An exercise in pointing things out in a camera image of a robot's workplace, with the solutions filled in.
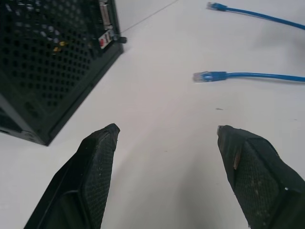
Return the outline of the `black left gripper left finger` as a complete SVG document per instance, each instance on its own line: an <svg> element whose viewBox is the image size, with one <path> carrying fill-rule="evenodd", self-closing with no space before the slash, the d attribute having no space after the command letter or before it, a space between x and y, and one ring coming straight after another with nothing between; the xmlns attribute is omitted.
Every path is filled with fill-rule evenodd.
<svg viewBox="0 0 305 229"><path fill-rule="evenodd" d="M110 124L82 140L53 176L24 229L101 229L119 132Z"/></svg>

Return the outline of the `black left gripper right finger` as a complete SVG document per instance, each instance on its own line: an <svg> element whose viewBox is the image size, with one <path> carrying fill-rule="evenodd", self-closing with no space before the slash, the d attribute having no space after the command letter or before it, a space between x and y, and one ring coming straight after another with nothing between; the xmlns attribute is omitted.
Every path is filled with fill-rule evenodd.
<svg viewBox="0 0 305 229"><path fill-rule="evenodd" d="M228 182L250 229L305 229L305 180L265 138L220 125Z"/></svg>

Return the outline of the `black perforated computer case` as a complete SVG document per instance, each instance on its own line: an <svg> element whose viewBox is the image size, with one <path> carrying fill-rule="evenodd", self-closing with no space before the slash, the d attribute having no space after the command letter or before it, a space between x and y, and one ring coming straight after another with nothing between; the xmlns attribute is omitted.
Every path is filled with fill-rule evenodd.
<svg viewBox="0 0 305 229"><path fill-rule="evenodd" d="M115 0L0 0L0 133L49 145L123 53Z"/></svg>

